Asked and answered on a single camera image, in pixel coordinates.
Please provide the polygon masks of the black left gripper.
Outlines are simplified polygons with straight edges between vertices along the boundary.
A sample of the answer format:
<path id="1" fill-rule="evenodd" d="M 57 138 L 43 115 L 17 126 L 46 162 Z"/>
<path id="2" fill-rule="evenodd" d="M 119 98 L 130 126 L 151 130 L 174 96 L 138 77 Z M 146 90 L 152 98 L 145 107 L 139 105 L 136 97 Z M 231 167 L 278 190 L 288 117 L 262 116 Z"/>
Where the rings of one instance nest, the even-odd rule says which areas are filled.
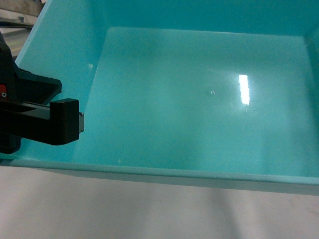
<path id="1" fill-rule="evenodd" d="M 78 100 L 50 102 L 61 92 L 59 80 L 19 68 L 0 38 L 1 133 L 50 145 L 78 140 L 84 131 L 84 114 L 79 112 Z"/>

